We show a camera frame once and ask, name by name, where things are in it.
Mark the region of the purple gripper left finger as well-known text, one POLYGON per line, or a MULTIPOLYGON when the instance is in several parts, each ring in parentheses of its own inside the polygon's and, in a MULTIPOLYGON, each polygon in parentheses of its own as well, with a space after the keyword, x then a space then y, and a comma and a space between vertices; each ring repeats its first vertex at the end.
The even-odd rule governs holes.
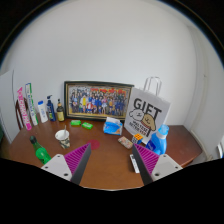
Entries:
POLYGON ((90 155, 91 144, 87 143, 66 155, 56 154, 42 169, 79 185, 90 155))

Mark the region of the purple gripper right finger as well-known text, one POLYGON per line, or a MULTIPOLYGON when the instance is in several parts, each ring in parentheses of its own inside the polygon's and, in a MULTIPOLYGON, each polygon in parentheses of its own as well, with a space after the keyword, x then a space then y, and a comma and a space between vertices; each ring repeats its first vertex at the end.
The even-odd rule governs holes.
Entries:
POLYGON ((138 144, 133 145, 132 154, 136 160, 144 185, 182 169, 169 155, 158 155, 138 144))

